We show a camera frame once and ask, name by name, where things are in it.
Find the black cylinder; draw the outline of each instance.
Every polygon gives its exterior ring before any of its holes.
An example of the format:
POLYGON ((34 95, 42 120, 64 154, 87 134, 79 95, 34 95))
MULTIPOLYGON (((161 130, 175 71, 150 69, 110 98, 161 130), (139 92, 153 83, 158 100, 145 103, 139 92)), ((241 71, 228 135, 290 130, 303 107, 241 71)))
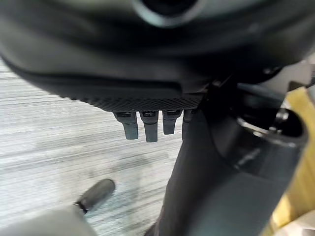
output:
POLYGON ((167 185, 159 236, 257 236, 287 189, 308 135, 292 111, 201 106, 167 185))

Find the gray striped carpet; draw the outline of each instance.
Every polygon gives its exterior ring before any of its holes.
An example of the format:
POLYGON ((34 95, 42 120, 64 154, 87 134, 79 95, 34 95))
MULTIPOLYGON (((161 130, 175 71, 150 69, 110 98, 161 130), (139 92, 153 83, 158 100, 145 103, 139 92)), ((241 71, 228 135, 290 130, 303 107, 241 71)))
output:
POLYGON ((0 61, 0 227, 67 205, 99 179, 114 196, 88 217, 100 236, 142 235, 156 219, 181 145, 174 135, 127 141, 111 113, 28 84, 0 61))

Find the floor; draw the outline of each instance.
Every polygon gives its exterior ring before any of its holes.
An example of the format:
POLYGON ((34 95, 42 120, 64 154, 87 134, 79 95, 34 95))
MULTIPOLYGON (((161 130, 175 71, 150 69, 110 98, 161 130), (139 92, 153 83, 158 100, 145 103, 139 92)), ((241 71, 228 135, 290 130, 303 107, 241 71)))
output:
POLYGON ((139 139, 127 141, 111 113, 37 89, 0 61, 0 227, 70 204, 110 177, 114 196, 88 220, 100 236, 142 235, 159 213, 181 123, 164 136, 160 120, 157 143, 139 123, 139 139))

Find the wooden panel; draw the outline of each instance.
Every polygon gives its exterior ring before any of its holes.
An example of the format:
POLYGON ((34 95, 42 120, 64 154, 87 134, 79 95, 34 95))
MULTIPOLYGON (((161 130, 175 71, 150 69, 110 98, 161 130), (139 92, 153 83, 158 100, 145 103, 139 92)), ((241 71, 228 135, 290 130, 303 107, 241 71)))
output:
POLYGON ((305 88, 290 92, 287 101, 306 123, 309 144, 291 186, 271 217, 265 236, 315 209, 315 107, 305 88))

